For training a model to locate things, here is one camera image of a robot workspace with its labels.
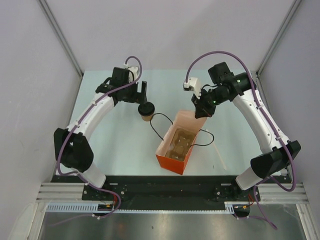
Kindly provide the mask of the black plastic cup lid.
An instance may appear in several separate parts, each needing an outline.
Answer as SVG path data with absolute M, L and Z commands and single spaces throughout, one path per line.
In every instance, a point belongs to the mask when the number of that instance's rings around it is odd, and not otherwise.
M 142 117 L 148 117 L 151 116 L 155 113 L 155 105 L 152 102 L 145 102 L 145 103 L 141 103 L 138 106 L 138 113 L 142 116 Z

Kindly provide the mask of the brown paper coffee cup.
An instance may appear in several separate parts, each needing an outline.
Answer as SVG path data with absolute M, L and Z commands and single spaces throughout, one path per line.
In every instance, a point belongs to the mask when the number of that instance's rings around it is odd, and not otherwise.
M 141 115 L 141 118 L 143 121 L 149 122 L 152 119 L 153 115 L 154 115 L 153 113 L 150 115 Z

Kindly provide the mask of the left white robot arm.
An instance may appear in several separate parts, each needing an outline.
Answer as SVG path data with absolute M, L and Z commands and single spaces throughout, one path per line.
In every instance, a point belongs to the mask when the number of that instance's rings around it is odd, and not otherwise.
M 147 82 L 138 79 L 142 70 L 138 66 L 114 67 L 112 75 L 95 90 L 95 95 L 82 115 L 66 128 L 57 128 L 53 134 L 57 164 L 72 170 L 73 174 L 92 184 L 93 194 L 100 200 L 110 196 L 107 178 L 94 163 L 89 139 L 98 124 L 119 102 L 144 104 L 147 101 Z

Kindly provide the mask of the orange paper bag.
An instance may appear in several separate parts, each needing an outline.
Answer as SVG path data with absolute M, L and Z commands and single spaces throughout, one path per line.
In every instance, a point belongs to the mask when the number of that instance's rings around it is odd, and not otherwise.
M 171 126 L 164 136 L 158 135 L 161 143 L 155 151 L 155 156 L 161 168 L 173 173 L 182 175 L 192 154 L 194 146 L 197 144 L 197 136 L 200 132 L 205 132 L 211 136 L 211 141 L 204 146 L 210 145 L 214 135 L 202 129 L 207 118 L 195 118 L 195 112 L 190 110 L 179 110 Z

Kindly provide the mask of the brown pulp cup carrier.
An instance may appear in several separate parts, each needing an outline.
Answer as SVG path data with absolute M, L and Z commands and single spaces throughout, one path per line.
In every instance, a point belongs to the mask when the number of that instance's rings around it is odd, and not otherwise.
M 183 162 L 192 143 L 194 142 L 195 137 L 195 133 L 183 128 L 178 128 L 173 135 L 165 156 L 167 158 Z

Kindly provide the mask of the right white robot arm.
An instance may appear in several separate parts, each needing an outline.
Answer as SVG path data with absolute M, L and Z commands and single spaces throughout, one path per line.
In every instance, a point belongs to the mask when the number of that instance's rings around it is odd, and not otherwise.
M 245 72 L 235 75 L 225 62 L 211 67 L 208 74 L 213 82 L 208 90 L 196 77 L 188 77 L 183 83 L 184 90 L 193 91 L 191 101 L 195 106 L 195 118 L 212 117 L 218 105 L 230 101 L 247 120 L 261 150 L 261 155 L 251 159 L 250 166 L 236 177 L 235 185 L 230 188 L 231 196 L 242 201 L 250 188 L 292 165 L 301 145 L 280 130 L 250 75 Z

